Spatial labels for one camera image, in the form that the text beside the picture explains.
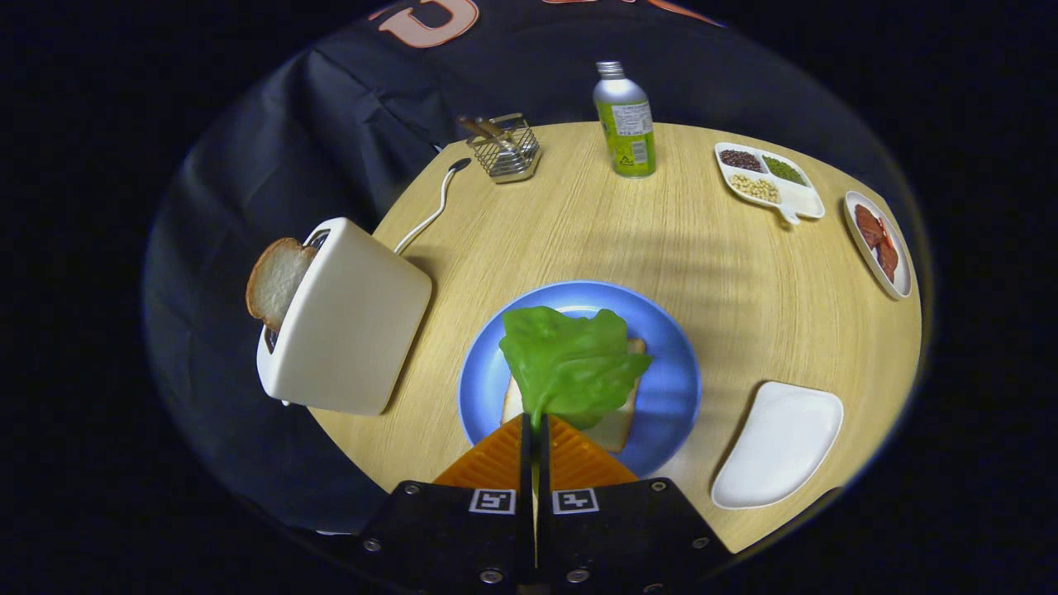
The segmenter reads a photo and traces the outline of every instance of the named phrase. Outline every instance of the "green bottle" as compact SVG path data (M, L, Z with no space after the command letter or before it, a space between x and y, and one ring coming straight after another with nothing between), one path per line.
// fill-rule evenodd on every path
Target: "green bottle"
M621 62L596 62L596 68L602 79L592 96L614 172L626 178L645 178L657 169L654 120L646 93L624 77Z

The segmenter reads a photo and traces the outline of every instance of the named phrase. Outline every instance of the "white dish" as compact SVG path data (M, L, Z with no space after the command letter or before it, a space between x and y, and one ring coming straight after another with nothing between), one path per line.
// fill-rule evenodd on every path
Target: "white dish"
M849 191L845 193L845 223L849 226L849 231L853 234L853 239L856 241L856 247L859 248L860 255L867 262L867 266L874 273L875 278L881 285L881 288L886 290L890 296L900 300L907 298L911 294L911 265L908 258L908 252L904 249L904 238L900 237L900 232L893 224L893 221L886 216L886 214L878 209L878 205L871 202L871 199L861 195L855 191ZM893 248L896 249L896 270L893 271L893 281L889 281L886 276L886 271L881 270L881 265L878 264L877 248L868 248L867 240L863 239L863 234L859 231L859 226L856 224L856 205L862 204L871 212L875 217L881 218L886 223L886 231L889 232L889 238L893 241Z
M713 482L713 503L733 510L785 500L819 469L843 417L841 399L831 393L765 382Z
M741 150L752 155L756 158L758 163L760 163L762 172L743 169L742 167L735 167L734 165L724 163L720 159L720 152L725 150ZM809 219L819 219L826 214L826 208L823 206L823 201L819 198L819 192L816 190L816 186L811 185L811 180L808 179L808 176L803 169L801 169L800 166L798 166L797 163L794 163L789 159L773 152L768 152L766 150L761 150L746 145L737 145L734 143L716 143L713 147L713 152L716 155L717 165L720 166L720 174L724 177L724 182L729 188L731 188L731 192L738 196L738 198L752 202L753 204L778 209L779 212L782 213L783 218L794 226L801 222L798 215ZM782 161L792 167L804 180L805 185L784 180L771 174L768 169L767 163L764 162L765 156ZM779 190L779 202L768 202L767 200L750 196L735 188L731 183L731 176L735 175L746 176L754 182L762 179L767 180L771 185Z

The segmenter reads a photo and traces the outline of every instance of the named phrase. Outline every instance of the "round wooden table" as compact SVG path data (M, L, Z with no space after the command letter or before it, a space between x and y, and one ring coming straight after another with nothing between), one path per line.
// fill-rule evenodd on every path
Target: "round wooden table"
M641 180L610 169L598 122L534 130L544 155L533 178L497 185L472 163L453 178L444 213L404 251L434 280L434 296L386 411L312 410L346 455L387 491L404 480L432 481L471 448L457 382L480 328L526 291L586 278L642 293L690 338L701 409L687 443L655 475L676 482L729 551L760 541L854 477L901 412L923 342L914 273L910 296L889 298L841 213L845 192L855 190L892 219L884 199L810 157L719 130L655 124L658 169ZM713 154L720 141L794 160L819 191L825 216L789 228L778 211L737 198ZM444 148L375 237L396 247L437 209L448 167L472 155L464 143ZM837 395L841 432L791 497L720 509L710 499L712 482L768 380Z

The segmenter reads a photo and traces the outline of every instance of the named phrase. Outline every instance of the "screw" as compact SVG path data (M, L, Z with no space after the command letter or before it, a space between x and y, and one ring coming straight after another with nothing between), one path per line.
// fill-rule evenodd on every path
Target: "screw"
M478 577L481 579L481 582L489 584L496 584L497 582L504 580L503 573L497 571L481 571L481 574L479 574Z
M576 571L569 571L569 574L566 575L566 580L569 582L584 582L589 576L591 576L591 573L579 569Z

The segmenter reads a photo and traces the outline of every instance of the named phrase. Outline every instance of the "bread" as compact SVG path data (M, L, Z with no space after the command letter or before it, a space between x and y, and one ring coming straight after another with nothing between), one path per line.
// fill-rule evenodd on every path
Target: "bread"
M285 237L272 242L254 265L247 282L247 309L250 315L279 332L297 286L317 250Z
M628 341L630 354L645 354L646 343L642 339L632 339ZM639 378L636 378L636 385L628 393L628 399L624 405L617 411L612 411L602 418L598 425L584 431L584 434L591 438L597 445L607 452L618 453L628 441L628 432L632 430L632 416L636 408L636 394L639 392ZM500 416L500 425L522 413L522 392L517 382L511 377L507 384L507 395L504 397L504 413Z

